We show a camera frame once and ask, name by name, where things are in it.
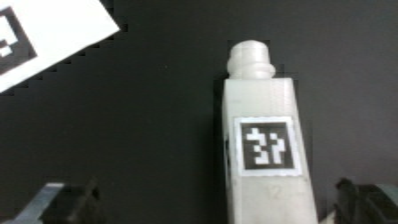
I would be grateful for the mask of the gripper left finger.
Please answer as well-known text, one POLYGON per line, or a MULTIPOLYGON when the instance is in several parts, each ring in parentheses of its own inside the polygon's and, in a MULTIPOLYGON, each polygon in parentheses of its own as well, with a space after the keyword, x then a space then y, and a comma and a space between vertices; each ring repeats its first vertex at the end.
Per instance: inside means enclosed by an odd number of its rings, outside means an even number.
POLYGON ((99 224, 96 181, 46 183, 9 224, 99 224))

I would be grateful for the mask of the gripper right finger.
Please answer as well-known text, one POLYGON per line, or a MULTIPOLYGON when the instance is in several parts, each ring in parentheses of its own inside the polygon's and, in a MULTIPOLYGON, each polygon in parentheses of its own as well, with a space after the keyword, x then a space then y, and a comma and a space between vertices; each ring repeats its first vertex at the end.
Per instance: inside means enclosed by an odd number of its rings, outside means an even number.
POLYGON ((398 186, 355 184, 343 178, 336 184, 334 224, 398 224, 398 186))

